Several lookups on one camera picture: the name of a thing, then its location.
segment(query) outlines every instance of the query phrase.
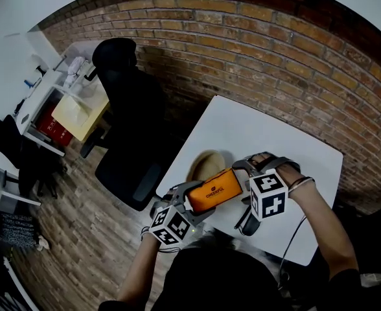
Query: wrist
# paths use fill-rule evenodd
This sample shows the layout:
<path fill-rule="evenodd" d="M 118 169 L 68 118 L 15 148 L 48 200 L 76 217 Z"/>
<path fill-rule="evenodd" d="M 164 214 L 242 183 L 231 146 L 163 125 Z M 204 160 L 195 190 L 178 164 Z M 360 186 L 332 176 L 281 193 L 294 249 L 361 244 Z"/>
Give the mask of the wrist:
<path fill-rule="evenodd" d="M 310 180 L 290 192 L 289 197 L 296 203 L 300 204 L 302 202 L 306 202 L 316 193 L 319 193 L 316 187 L 316 183 L 313 180 Z"/>
<path fill-rule="evenodd" d="M 143 234 L 142 243 L 145 243 L 145 244 L 156 244 L 158 246 L 161 245 L 161 242 L 151 232 L 145 232 Z"/>

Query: hand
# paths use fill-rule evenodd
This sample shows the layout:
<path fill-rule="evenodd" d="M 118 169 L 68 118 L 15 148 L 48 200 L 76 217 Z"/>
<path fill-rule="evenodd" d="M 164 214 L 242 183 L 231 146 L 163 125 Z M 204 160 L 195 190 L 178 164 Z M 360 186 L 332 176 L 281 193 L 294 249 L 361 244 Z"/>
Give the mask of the hand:
<path fill-rule="evenodd" d="M 252 157 L 251 160 L 255 161 L 256 163 L 260 163 L 261 161 L 267 159 L 270 157 L 269 154 L 258 154 L 254 157 Z M 290 164 L 285 163 L 281 166 L 278 166 L 276 168 L 277 173 L 280 175 L 280 177 L 284 180 L 284 182 L 287 184 L 287 187 L 290 187 L 296 180 L 299 178 L 302 178 L 304 175 L 298 173 Z"/>

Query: person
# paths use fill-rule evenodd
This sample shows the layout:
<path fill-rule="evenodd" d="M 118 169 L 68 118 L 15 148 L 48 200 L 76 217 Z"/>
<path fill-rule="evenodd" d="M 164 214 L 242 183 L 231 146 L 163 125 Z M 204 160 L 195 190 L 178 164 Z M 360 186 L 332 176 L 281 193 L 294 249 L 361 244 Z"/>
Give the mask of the person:
<path fill-rule="evenodd" d="M 252 160 L 260 163 L 266 154 Z M 303 177 L 291 165 L 277 172 L 287 185 Z M 303 210 L 329 265 L 320 310 L 357 310 L 362 288 L 353 246 L 336 215 L 310 180 L 290 193 Z M 145 234 L 117 301 L 103 302 L 99 311 L 144 310 L 160 242 Z M 152 310 L 292 310 L 277 282 L 261 262 L 229 248 L 185 248 L 174 259 Z"/>

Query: brick wall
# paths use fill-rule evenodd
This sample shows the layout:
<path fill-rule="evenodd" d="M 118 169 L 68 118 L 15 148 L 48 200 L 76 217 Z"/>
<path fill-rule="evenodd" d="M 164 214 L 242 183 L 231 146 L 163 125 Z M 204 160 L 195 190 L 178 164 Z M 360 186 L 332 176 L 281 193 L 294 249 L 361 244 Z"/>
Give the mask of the brick wall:
<path fill-rule="evenodd" d="M 362 52 L 362 36 L 352 42 L 333 31 L 335 17 L 305 5 L 289 14 L 287 1 L 304 0 L 261 1 L 78 0 L 40 26 L 59 51 L 132 38 L 139 67 L 160 80 L 167 119 L 184 135 L 219 94 L 325 141 L 344 154 L 338 196 L 363 212 L 379 209 L 380 55 Z M 376 29 L 360 26 L 381 45 Z"/>

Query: red box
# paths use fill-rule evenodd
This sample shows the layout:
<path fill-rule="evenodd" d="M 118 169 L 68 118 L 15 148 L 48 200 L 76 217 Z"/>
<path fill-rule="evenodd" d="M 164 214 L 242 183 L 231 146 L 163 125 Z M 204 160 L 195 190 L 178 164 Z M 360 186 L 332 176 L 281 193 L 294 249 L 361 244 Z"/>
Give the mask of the red box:
<path fill-rule="evenodd" d="M 69 142 L 73 138 L 73 135 L 52 117 L 55 107 L 56 104 L 48 104 L 45 107 L 36 122 L 36 127 L 40 132 L 44 133 L 53 141 L 56 141 L 58 144 L 68 146 Z"/>

